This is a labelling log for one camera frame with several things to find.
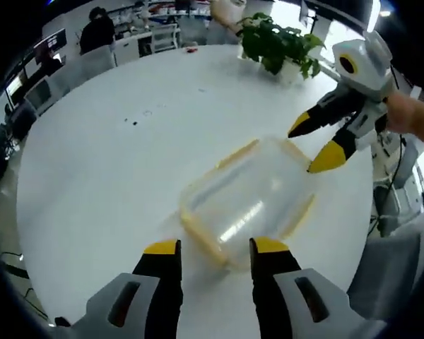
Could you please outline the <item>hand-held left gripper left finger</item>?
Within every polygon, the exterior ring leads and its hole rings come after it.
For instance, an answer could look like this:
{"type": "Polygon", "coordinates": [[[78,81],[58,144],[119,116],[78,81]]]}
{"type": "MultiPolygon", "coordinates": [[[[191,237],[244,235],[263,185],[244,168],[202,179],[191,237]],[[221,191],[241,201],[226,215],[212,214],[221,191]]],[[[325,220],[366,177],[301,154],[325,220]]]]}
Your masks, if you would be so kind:
{"type": "Polygon", "coordinates": [[[86,314],[70,327],[74,338],[175,338],[182,291],[182,245],[149,245],[132,273],[121,273],[96,292],[86,314]]]}

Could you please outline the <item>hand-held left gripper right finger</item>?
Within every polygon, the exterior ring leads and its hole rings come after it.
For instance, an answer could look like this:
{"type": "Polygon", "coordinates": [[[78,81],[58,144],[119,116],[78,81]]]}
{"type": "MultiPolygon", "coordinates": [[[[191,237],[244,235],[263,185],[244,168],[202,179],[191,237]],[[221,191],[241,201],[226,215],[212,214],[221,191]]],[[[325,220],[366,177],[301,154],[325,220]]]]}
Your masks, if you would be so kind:
{"type": "Polygon", "coordinates": [[[249,249],[262,338],[376,338],[385,327],[351,309],[348,295],[316,270],[302,269],[284,243],[256,237],[249,249]]]}

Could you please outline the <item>person's right hand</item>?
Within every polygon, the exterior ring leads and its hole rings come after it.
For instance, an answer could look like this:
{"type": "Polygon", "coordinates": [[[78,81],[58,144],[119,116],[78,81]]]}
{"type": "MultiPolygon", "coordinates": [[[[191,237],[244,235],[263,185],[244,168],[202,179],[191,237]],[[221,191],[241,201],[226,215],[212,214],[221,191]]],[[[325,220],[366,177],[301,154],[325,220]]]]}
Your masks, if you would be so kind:
{"type": "Polygon", "coordinates": [[[387,128],[397,133],[415,133],[424,103],[403,93],[387,98],[387,128]]]}

